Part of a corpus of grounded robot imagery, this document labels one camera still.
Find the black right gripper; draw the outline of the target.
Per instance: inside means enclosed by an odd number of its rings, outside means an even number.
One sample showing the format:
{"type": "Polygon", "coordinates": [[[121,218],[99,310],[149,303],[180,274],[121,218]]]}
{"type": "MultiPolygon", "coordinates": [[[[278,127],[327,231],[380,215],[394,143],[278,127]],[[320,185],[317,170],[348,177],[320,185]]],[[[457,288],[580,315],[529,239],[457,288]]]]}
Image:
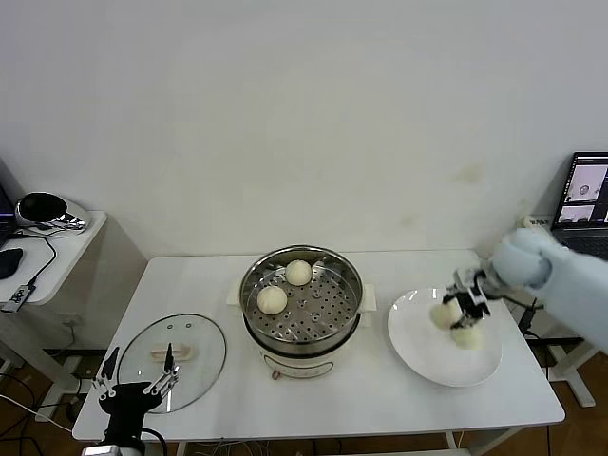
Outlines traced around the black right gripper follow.
{"type": "Polygon", "coordinates": [[[450,285],[446,288],[446,294],[442,299],[443,304],[452,300],[458,301],[463,314],[461,318],[453,323],[452,330],[472,328],[486,316],[490,316],[487,299],[481,289],[473,285],[450,285]]]}

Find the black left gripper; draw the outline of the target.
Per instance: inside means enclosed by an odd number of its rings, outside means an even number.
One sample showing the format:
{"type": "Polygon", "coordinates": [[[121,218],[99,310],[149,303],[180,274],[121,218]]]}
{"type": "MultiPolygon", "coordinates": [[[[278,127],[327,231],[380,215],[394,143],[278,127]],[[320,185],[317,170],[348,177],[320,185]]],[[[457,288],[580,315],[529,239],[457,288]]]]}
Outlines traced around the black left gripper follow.
{"type": "Polygon", "coordinates": [[[94,377],[92,386],[99,392],[99,405],[109,416],[104,441],[107,443],[133,443],[140,441],[144,416],[159,406],[162,396],[179,381],[172,344],[165,354],[161,375],[149,383],[119,384],[114,387],[113,376],[119,355],[115,347],[94,377]]]}

